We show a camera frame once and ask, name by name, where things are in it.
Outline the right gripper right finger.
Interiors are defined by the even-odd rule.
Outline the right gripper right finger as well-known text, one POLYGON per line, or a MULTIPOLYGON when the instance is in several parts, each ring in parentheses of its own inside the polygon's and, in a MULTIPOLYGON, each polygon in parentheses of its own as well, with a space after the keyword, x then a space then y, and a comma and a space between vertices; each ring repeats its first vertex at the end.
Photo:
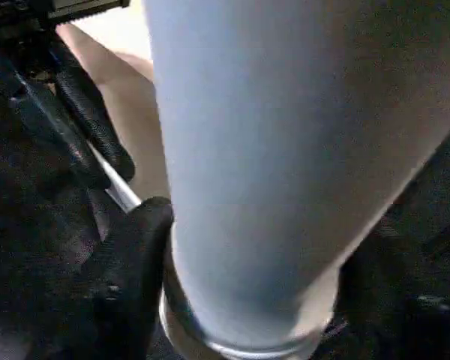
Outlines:
POLYGON ((450 244, 374 233, 340 270, 315 359, 450 359, 450 244))

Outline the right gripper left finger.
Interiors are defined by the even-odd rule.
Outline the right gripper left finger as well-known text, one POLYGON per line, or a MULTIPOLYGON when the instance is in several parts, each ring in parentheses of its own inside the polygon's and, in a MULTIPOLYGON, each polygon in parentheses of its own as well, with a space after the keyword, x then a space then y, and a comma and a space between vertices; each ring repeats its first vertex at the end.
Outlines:
POLYGON ((154 196, 112 227, 61 293, 64 309, 83 306, 96 328, 60 359, 145 359, 155 329, 164 254, 173 224, 169 199, 154 196))

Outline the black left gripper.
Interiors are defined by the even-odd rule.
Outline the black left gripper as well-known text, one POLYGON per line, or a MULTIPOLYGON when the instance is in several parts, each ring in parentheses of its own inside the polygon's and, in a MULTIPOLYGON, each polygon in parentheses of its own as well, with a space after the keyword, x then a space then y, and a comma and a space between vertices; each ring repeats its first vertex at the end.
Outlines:
POLYGON ((90 86, 89 75, 59 40, 56 27, 129 5, 129 1, 0 1, 0 53, 12 59, 12 66, 0 63, 0 92, 34 137, 66 158, 89 188, 107 189, 110 178, 49 86, 27 77, 47 72, 90 86))

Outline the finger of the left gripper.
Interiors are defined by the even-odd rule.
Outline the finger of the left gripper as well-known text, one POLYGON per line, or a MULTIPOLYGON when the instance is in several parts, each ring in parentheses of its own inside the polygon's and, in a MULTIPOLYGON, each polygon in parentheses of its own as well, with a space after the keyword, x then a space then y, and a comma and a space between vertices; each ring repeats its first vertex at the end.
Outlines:
POLYGON ((132 179, 135 165, 121 144, 98 87, 81 66, 60 67, 55 89, 85 138, 124 179, 132 179))

